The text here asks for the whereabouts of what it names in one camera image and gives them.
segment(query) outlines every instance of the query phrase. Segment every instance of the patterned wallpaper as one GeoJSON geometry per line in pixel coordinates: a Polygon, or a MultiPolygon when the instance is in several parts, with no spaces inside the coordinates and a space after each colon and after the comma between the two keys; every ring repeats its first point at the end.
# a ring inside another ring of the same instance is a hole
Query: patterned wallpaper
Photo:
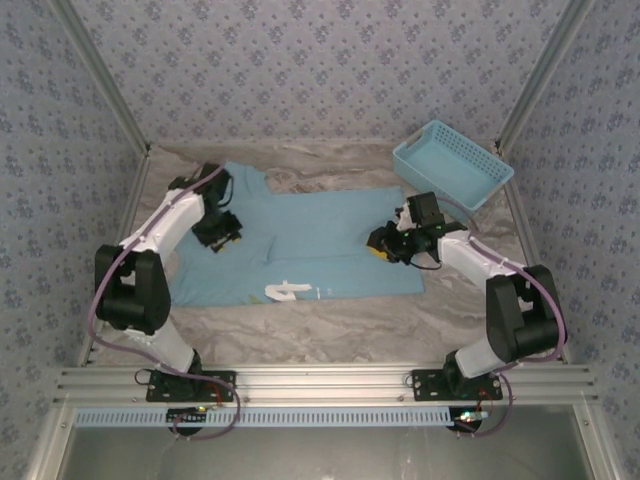
{"type": "Polygon", "coordinates": [[[0,478],[18,479],[56,367],[77,360],[93,255],[138,155],[46,2],[0,14],[0,478]]]}
{"type": "Polygon", "coordinates": [[[597,1],[509,158],[555,272],[575,360],[592,363],[640,478],[640,4],[597,1]]]}
{"type": "Polygon", "coordinates": [[[496,138],[567,0],[74,0],[148,141],[496,138]]]}

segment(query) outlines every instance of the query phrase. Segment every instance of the metal beam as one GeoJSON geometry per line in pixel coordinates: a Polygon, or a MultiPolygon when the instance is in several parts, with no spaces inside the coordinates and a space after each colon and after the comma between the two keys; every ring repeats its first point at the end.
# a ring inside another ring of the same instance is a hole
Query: metal beam
{"type": "Polygon", "coordinates": [[[538,247],[536,246],[536,242],[533,238],[529,219],[524,211],[522,198],[518,193],[518,185],[514,178],[507,182],[504,186],[504,191],[507,195],[507,203],[511,209],[513,222],[516,225],[516,231],[518,232],[518,238],[520,239],[520,245],[522,246],[525,261],[527,265],[539,265],[542,263],[540,253],[538,253],[538,247]]]}
{"type": "Polygon", "coordinates": [[[127,106],[127,102],[120,93],[111,73],[109,73],[107,65],[93,44],[91,35],[82,24],[78,12],[76,12],[69,0],[49,0],[49,5],[53,13],[58,17],[69,40],[78,51],[100,93],[102,93],[107,104],[111,107],[136,152],[142,153],[146,151],[146,142],[142,130],[140,130],[131,110],[127,106]]]}
{"type": "Polygon", "coordinates": [[[573,411],[594,477],[624,480],[625,474],[602,405],[578,403],[573,411]]]}
{"type": "Polygon", "coordinates": [[[69,440],[76,416],[76,409],[73,407],[52,408],[49,411],[33,450],[25,480],[58,478],[65,452],[71,443],[69,440]]]}
{"type": "MultiPolygon", "coordinates": [[[[409,373],[441,365],[273,365],[215,366],[238,373],[237,390],[252,407],[381,407],[418,406],[409,373]]],[[[145,401],[146,387],[133,380],[139,367],[69,368],[62,372],[54,405],[73,407],[131,407],[145,401]]],[[[519,405],[570,405],[597,400],[593,374],[585,365],[528,364],[506,373],[519,405]]],[[[496,402],[505,404],[506,399],[496,402]]],[[[193,404],[167,403],[185,406],[193,404]]],[[[469,402],[429,402],[433,406],[469,405],[469,402]]]]}
{"type": "Polygon", "coordinates": [[[595,0],[570,0],[498,136],[508,153],[595,0]]]}

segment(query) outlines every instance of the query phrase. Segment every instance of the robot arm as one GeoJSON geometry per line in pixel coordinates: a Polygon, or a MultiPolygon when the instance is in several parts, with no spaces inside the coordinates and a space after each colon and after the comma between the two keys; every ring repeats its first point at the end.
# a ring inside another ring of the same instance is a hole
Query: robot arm
{"type": "MultiPolygon", "coordinates": [[[[396,213],[397,223],[389,222],[371,233],[367,243],[370,248],[390,262],[405,264],[416,253],[427,252],[436,262],[458,270],[486,294],[485,335],[451,352],[443,367],[452,392],[460,391],[467,380],[557,344],[558,324],[540,292],[507,267],[506,258],[492,260],[490,257],[502,257],[471,237],[462,224],[446,223],[432,192],[409,197],[396,213]],[[521,303],[527,305],[525,310],[521,303]]],[[[535,278],[558,303],[547,268],[524,267],[512,261],[509,264],[535,278]]]]}
{"type": "Polygon", "coordinates": [[[140,237],[160,211],[171,205],[118,267],[107,284],[96,315],[113,328],[123,330],[145,351],[180,372],[198,374],[199,359],[169,318],[171,297],[163,264],[189,230],[203,245],[217,252],[227,241],[240,238],[242,225],[229,211],[220,209],[227,186],[233,182],[225,170],[178,202],[172,203],[172,200],[217,167],[205,164],[197,176],[176,178],[169,185],[160,207],[140,229],[119,245],[103,245],[96,252],[97,288],[122,250],[140,237]]]}

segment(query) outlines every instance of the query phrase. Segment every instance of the purple cable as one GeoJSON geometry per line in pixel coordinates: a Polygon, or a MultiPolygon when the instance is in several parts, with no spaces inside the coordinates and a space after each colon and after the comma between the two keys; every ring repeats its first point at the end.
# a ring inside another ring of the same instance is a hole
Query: purple cable
{"type": "MultiPolygon", "coordinates": [[[[474,233],[477,234],[479,232],[478,224],[473,220],[473,218],[471,218],[471,215],[466,211],[466,209],[462,205],[455,202],[454,200],[449,200],[447,198],[442,198],[442,197],[436,197],[436,200],[449,203],[450,205],[453,205],[454,207],[458,208],[469,219],[470,232],[472,234],[474,233]]],[[[517,273],[522,278],[527,280],[531,285],[533,285],[536,288],[536,290],[540,292],[540,295],[542,295],[542,297],[545,299],[545,301],[553,311],[553,315],[556,319],[556,323],[558,324],[558,343],[556,344],[556,348],[553,350],[551,354],[541,358],[529,357],[529,358],[525,358],[523,361],[532,362],[532,363],[543,363],[543,362],[551,362],[553,360],[556,360],[560,355],[562,355],[564,342],[566,341],[567,336],[566,336],[564,318],[562,316],[562,313],[560,312],[560,307],[558,307],[558,304],[553,299],[553,297],[548,292],[548,290],[544,288],[544,286],[542,286],[542,284],[540,284],[540,282],[538,282],[535,278],[533,278],[531,275],[525,272],[522,268],[518,267],[517,265],[514,265],[513,263],[509,262],[508,260],[502,257],[499,257],[497,255],[494,255],[491,252],[486,251],[484,248],[482,248],[480,245],[476,243],[476,239],[473,235],[469,235],[469,245],[471,245],[471,247],[483,257],[493,262],[502,263],[509,270],[512,270],[513,272],[517,273]]],[[[510,368],[513,368],[515,365],[516,365],[515,363],[505,365],[504,367],[497,369],[496,372],[509,370],[510,368]]]]}
{"type": "MultiPolygon", "coordinates": [[[[491,252],[487,252],[482,247],[480,247],[478,244],[476,244],[475,243],[475,238],[472,237],[472,236],[469,236],[469,245],[471,245],[471,247],[476,252],[478,252],[481,255],[485,256],[489,260],[493,260],[494,262],[498,262],[498,263],[503,261],[502,258],[498,257],[497,255],[494,255],[491,252]]],[[[553,299],[553,297],[551,296],[551,294],[547,291],[547,289],[544,288],[540,284],[540,282],[538,282],[535,278],[533,278],[531,275],[529,275],[527,272],[525,272],[522,268],[518,267],[517,265],[512,264],[509,261],[504,261],[504,265],[508,269],[513,270],[518,275],[520,275],[522,278],[527,280],[531,285],[533,285],[536,288],[536,290],[538,290],[540,292],[540,295],[542,295],[542,297],[545,299],[545,301],[547,302],[549,307],[551,307],[551,310],[553,311],[553,315],[556,318],[556,323],[558,324],[558,343],[556,344],[556,348],[553,350],[553,352],[550,353],[549,355],[547,355],[546,357],[542,357],[542,358],[527,357],[527,358],[524,359],[524,361],[526,361],[526,362],[534,362],[534,363],[542,363],[542,362],[550,362],[550,361],[556,360],[560,355],[562,355],[562,349],[564,348],[564,342],[567,339],[566,332],[565,332],[564,319],[562,318],[562,313],[560,312],[560,308],[556,304],[556,302],[553,299]]]]}
{"type": "MultiPolygon", "coordinates": [[[[229,425],[227,425],[225,428],[223,428],[222,430],[220,430],[218,432],[215,432],[215,433],[212,433],[212,434],[209,434],[209,435],[200,435],[200,436],[197,436],[197,437],[183,437],[183,438],[187,438],[188,440],[198,440],[198,441],[199,440],[211,440],[213,438],[218,438],[218,437],[221,437],[222,435],[224,435],[226,433],[229,433],[234,428],[235,424],[238,423],[238,420],[240,419],[240,410],[241,410],[240,395],[238,395],[238,392],[236,391],[236,389],[233,388],[233,385],[231,385],[231,384],[229,384],[229,383],[227,383],[227,382],[225,382],[223,380],[220,380],[218,378],[207,377],[205,375],[194,375],[194,374],[191,374],[191,373],[185,373],[185,372],[181,372],[179,370],[176,370],[175,368],[162,363],[159,359],[157,359],[153,355],[145,352],[144,350],[140,350],[138,348],[133,348],[133,347],[124,347],[122,345],[117,345],[115,343],[111,343],[111,342],[108,342],[108,341],[100,338],[98,336],[97,332],[96,332],[96,329],[95,329],[96,310],[98,309],[98,304],[100,303],[100,299],[104,295],[104,291],[107,288],[107,284],[109,283],[109,281],[113,277],[115,271],[122,264],[122,262],[127,257],[127,255],[129,255],[129,253],[131,253],[131,251],[136,247],[136,245],[138,245],[141,242],[141,239],[143,237],[146,237],[147,235],[149,235],[149,233],[153,230],[153,228],[158,224],[158,222],[160,222],[160,220],[162,220],[162,218],[167,214],[167,212],[172,208],[172,206],[174,204],[178,203],[180,200],[182,200],[182,198],[185,195],[191,193],[192,191],[194,191],[197,188],[200,188],[202,185],[204,185],[205,183],[210,181],[213,177],[215,177],[220,172],[222,172],[222,170],[224,169],[224,165],[225,165],[225,162],[222,162],[222,164],[218,168],[216,168],[215,171],[213,171],[211,174],[209,174],[206,177],[204,177],[203,179],[197,181],[196,183],[194,183],[190,187],[187,187],[184,190],[182,190],[167,205],[165,205],[162,208],[162,210],[160,210],[158,212],[157,215],[155,215],[149,221],[149,224],[140,233],[140,236],[138,238],[134,239],[129,245],[127,245],[125,247],[125,249],[122,251],[122,253],[120,253],[120,255],[118,255],[118,257],[114,260],[114,262],[111,264],[111,266],[107,270],[107,273],[105,274],[104,278],[100,282],[100,285],[98,285],[98,288],[96,289],[96,294],[93,297],[93,301],[91,302],[91,306],[89,307],[89,315],[88,315],[88,318],[87,318],[87,330],[89,332],[89,336],[94,341],[99,343],[100,345],[103,345],[103,346],[105,346],[107,348],[111,348],[113,350],[118,350],[120,352],[127,352],[127,353],[133,353],[135,355],[139,355],[139,356],[141,356],[143,358],[146,358],[147,360],[149,360],[150,362],[152,362],[155,365],[159,364],[160,368],[162,368],[162,370],[164,370],[164,371],[166,371],[168,373],[171,373],[172,375],[177,375],[177,376],[188,378],[188,379],[191,379],[191,380],[200,380],[200,381],[204,381],[204,382],[215,383],[216,385],[219,385],[222,388],[225,388],[225,389],[229,390],[233,394],[233,397],[234,397],[234,399],[236,401],[236,413],[235,413],[231,423],[229,425]]],[[[173,432],[174,432],[174,434],[179,435],[178,432],[177,432],[177,424],[176,423],[173,424],[173,432]]]]}
{"type": "MultiPolygon", "coordinates": [[[[471,215],[466,211],[466,209],[462,205],[460,205],[459,203],[453,200],[449,200],[447,198],[442,198],[442,197],[436,197],[436,200],[443,201],[445,203],[448,203],[458,208],[469,220],[469,231],[471,234],[478,233],[480,231],[480,229],[478,228],[478,224],[473,220],[473,218],[471,218],[471,215]]],[[[540,282],[538,282],[535,278],[533,278],[523,269],[521,269],[517,265],[514,265],[511,262],[501,257],[498,257],[497,255],[494,255],[491,252],[486,251],[484,248],[479,246],[476,243],[476,239],[475,237],[473,237],[473,235],[469,235],[469,245],[471,245],[471,248],[473,248],[476,252],[478,252],[480,255],[484,256],[485,258],[493,262],[502,263],[508,269],[512,270],[513,272],[517,273],[518,275],[523,277],[525,280],[527,280],[531,285],[533,285],[540,292],[540,295],[542,295],[545,301],[549,304],[549,307],[551,307],[551,310],[553,311],[556,322],[558,324],[558,343],[556,344],[556,348],[550,355],[547,355],[542,358],[525,358],[524,361],[532,362],[532,363],[542,363],[542,362],[550,362],[550,361],[556,360],[562,354],[562,349],[564,348],[564,342],[566,340],[566,331],[565,331],[564,318],[562,317],[560,308],[556,304],[551,294],[547,291],[546,288],[544,288],[544,286],[540,284],[540,282]]],[[[478,438],[486,437],[498,432],[507,423],[507,420],[511,416],[511,411],[513,409],[513,391],[511,390],[511,384],[509,383],[509,380],[507,380],[507,377],[505,377],[502,374],[502,372],[509,370],[515,367],[516,365],[517,364],[514,362],[494,370],[494,373],[496,373],[506,385],[507,391],[509,393],[509,403],[507,405],[507,411],[505,412],[504,417],[502,417],[500,422],[498,422],[498,424],[495,427],[491,428],[490,430],[487,430],[486,432],[480,432],[480,433],[473,432],[467,435],[471,435],[473,437],[478,437],[478,438]]],[[[467,425],[461,422],[455,422],[455,423],[463,428],[469,429],[467,425]]]]}
{"type": "Polygon", "coordinates": [[[507,420],[509,420],[509,417],[511,416],[511,412],[513,411],[513,390],[511,390],[511,383],[509,383],[509,380],[507,380],[507,377],[505,377],[502,373],[499,373],[498,377],[500,377],[504,382],[505,386],[507,387],[507,392],[509,394],[509,403],[507,404],[507,411],[504,413],[504,416],[500,419],[500,421],[494,427],[490,428],[486,432],[480,432],[480,433],[476,433],[475,431],[473,431],[471,427],[469,427],[468,425],[465,425],[462,422],[454,422],[459,427],[466,428],[467,430],[470,431],[469,433],[461,432],[463,433],[463,435],[468,435],[473,438],[488,437],[489,435],[493,435],[494,433],[497,433],[500,430],[502,430],[502,428],[507,424],[507,420]]]}

